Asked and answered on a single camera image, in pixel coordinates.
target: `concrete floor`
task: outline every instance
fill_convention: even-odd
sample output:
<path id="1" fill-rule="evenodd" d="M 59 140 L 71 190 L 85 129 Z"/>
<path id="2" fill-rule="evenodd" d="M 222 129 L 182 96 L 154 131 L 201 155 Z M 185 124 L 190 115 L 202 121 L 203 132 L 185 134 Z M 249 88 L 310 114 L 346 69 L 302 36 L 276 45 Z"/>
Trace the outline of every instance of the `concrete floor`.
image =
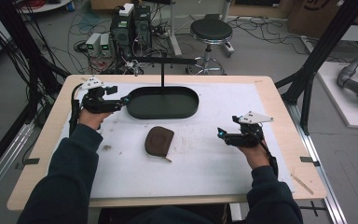
<path id="1" fill-rule="evenodd" d="M 110 15 L 108 13 L 97 13 L 90 10 L 90 5 L 85 2 L 79 5 L 75 12 L 67 12 L 59 8 L 50 12 L 37 15 L 41 30 L 45 35 L 53 52 L 60 59 L 61 63 L 73 74 L 81 72 L 81 67 L 87 67 L 86 58 L 73 51 L 76 41 L 87 39 L 86 35 L 78 34 L 79 30 L 85 31 L 80 23 L 100 23 L 95 27 L 94 32 L 102 32 L 110 26 Z M 180 27 L 190 22 L 190 17 L 180 17 L 176 25 Z M 285 28 L 285 21 L 277 21 L 281 24 L 270 24 L 268 29 L 272 33 L 279 33 L 280 36 L 288 34 Z M 179 34 L 188 34 L 190 23 L 185 24 Z M 274 81 L 296 72 L 307 60 L 308 54 L 305 47 L 297 38 L 290 38 L 286 44 L 269 43 L 254 37 L 262 36 L 260 28 L 249 30 L 249 25 L 242 26 L 248 31 L 240 28 L 234 29 L 234 36 L 230 43 L 236 52 L 228 58 L 226 53 L 219 47 L 213 47 L 213 57 L 219 61 L 231 76 L 252 75 L 269 76 Z M 266 33 L 267 26 L 264 25 L 265 38 L 277 38 L 277 35 Z M 184 58 L 194 58 L 203 54 L 205 45 L 195 41 L 188 35 L 179 35 L 178 42 Z M 71 58 L 65 51 L 69 50 L 79 60 Z M 349 61 L 358 55 L 358 48 L 353 43 L 340 43 L 332 56 Z M 173 68 L 166 66 L 166 74 L 180 75 L 185 73 L 184 65 L 175 65 Z M 145 68 L 145 74 L 158 74 L 159 66 Z M 0 139 L 5 134 L 14 119 L 20 114 L 26 105 L 25 84 L 14 72 L 13 65 L 4 53 L 0 53 Z M 347 128 L 339 116 L 335 106 L 328 97 L 323 85 L 318 78 L 315 78 L 311 108 L 310 108 L 310 136 L 321 158 L 321 163 L 327 173 L 330 183 L 337 196 L 338 202 L 343 210 L 348 223 L 358 223 L 358 129 Z M 14 162 L 21 160 L 25 149 Z M 13 190 L 21 170 L 10 169 L 0 183 L 0 223 L 13 223 L 17 220 L 19 212 L 8 211 L 7 199 Z M 321 201 L 314 202 L 317 207 L 324 207 Z M 298 202 L 300 206 L 310 206 L 310 202 Z M 331 223 L 325 211 L 318 211 L 315 214 L 311 210 L 302 210 L 305 223 Z M 89 223 L 97 223 L 99 209 L 89 210 Z"/>

